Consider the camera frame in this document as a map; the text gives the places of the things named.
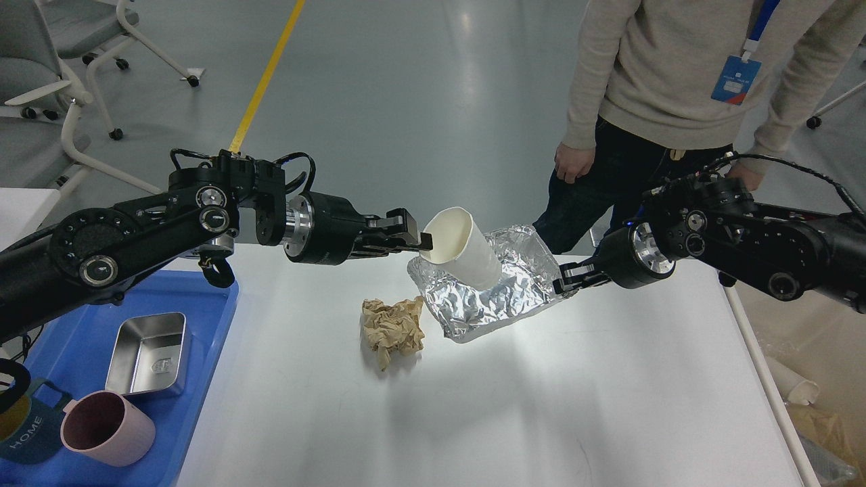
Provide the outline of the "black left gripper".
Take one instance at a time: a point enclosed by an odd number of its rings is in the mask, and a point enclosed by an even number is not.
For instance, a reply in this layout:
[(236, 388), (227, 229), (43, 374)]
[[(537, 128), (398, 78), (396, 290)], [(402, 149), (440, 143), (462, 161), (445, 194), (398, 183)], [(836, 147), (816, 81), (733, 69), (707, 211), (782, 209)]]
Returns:
[[(405, 208), (385, 216), (361, 214), (346, 198), (304, 191), (288, 201), (286, 210), (284, 252), (295, 263), (339, 265), (350, 259), (433, 249), (432, 235), (420, 232)], [(367, 229), (380, 233), (363, 233)], [(402, 237), (419, 237), (419, 242)]]

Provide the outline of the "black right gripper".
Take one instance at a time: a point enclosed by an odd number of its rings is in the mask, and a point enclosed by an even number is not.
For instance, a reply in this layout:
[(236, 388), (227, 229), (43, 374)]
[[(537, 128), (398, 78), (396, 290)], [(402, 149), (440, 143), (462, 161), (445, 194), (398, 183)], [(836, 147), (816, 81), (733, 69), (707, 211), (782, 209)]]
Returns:
[(560, 296), (571, 295), (604, 284), (606, 278), (624, 289), (638, 289), (667, 279), (674, 271), (675, 261), (663, 254), (650, 224), (642, 222), (606, 235), (594, 253), (594, 263), (562, 263), (553, 290)]

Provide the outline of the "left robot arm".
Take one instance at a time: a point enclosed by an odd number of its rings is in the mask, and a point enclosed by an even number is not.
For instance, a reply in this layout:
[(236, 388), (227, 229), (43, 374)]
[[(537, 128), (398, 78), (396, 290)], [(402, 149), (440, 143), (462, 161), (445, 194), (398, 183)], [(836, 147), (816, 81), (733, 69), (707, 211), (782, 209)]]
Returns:
[(346, 198), (312, 191), (314, 160), (287, 181), (284, 164), (302, 152), (274, 161), (228, 150), (208, 156), (173, 149), (170, 159), (177, 155), (199, 164), (177, 167), (167, 192), (80, 210), (3, 250), (3, 342), (83, 305), (121, 302), (128, 289), (183, 256), (198, 259), (211, 285), (229, 287), (231, 250), (217, 240), (235, 237), (241, 208), (256, 213), (258, 243), (283, 246), (296, 263), (338, 265), (433, 249), (431, 235), (405, 208), (380, 218), (357, 212)]

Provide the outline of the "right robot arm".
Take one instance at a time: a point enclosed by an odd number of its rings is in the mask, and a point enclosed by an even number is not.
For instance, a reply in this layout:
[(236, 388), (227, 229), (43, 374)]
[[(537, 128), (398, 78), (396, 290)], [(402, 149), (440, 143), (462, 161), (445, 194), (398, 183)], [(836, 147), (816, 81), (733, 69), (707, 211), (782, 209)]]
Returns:
[(741, 281), (776, 300), (816, 291), (865, 310), (864, 209), (834, 183), (848, 212), (838, 215), (755, 202), (742, 180), (719, 170), (728, 152), (683, 178), (641, 195), (641, 210), (603, 238), (585, 261), (560, 265), (559, 295), (615, 283), (625, 289), (670, 277), (693, 258), (717, 269), (726, 287)]

